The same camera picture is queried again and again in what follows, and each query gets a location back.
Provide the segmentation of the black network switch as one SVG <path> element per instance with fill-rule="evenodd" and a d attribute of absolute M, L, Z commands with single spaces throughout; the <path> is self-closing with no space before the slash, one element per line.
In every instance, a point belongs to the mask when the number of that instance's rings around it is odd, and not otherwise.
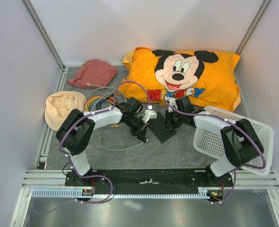
<path fill-rule="evenodd" d="M 156 119 L 149 120 L 148 125 L 152 133 L 156 136 L 156 138 L 161 144 L 163 144 L 164 142 L 168 141 L 170 138 L 176 135 L 175 130 L 163 129 L 164 122 L 164 116 L 160 112 L 157 112 Z"/>

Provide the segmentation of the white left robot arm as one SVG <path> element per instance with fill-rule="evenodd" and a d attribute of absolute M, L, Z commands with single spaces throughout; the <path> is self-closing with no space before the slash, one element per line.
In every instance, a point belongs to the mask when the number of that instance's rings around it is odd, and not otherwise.
<path fill-rule="evenodd" d="M 130 128 L 133 137 L 146 142 L 149 121 L 156 119 L 157 113 L 149 105 L 144 115 L 138 117 L 136 112 L 142 108 L 142 104 L 132 97 L 127 102 L 97 111 L 81 112 L 74 109 L 70 112 L 56 132 L 56 139 L 60 142 L 60 152 L 69 158 L 76 173 L 75 179 L 80 185 L 87 186 L 92 181 L 92 168 L 86 158 L 85 149 L 95 130 L 111 124 L 124 123 Z"/>

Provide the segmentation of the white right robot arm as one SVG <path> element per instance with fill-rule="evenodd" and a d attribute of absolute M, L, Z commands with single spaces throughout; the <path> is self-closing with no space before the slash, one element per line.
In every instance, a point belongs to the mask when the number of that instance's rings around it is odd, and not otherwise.
<path fill-rule="evenodd" d="M 172 105 L 174 98 L 165 94 L 163 99 L 173 111 L 192 117 L 196 128 L 210 131 L 221 137 L 225 154 L 212 163 L 209 167 L 210 171 L 205 174 L 205 182 L 208 185 L 216 186 L 221 182 L 223 175 L 242 166 L 255 169 L 266 167 L 263 146 L 248 119 L 231 122 L 206 111 L 197 114 L 185 113 Z"/>

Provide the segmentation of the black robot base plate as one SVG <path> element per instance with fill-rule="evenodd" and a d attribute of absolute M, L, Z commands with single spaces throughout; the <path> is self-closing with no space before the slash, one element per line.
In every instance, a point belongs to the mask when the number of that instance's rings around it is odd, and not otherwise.
<path fill-rule="evenodd" d="M 94 179 L 84 179 L 74 171 L 67 172 L 65 186 L 93 186 L 102 192 L 195 192 L 201 187 L 221 188 L 233 185 L 232 176 L 227 173 L 222 177 L 213 177 L 203 168 L 178 169 L 114 169 L 93 170 L 87 174 L 101 175 Z"/>

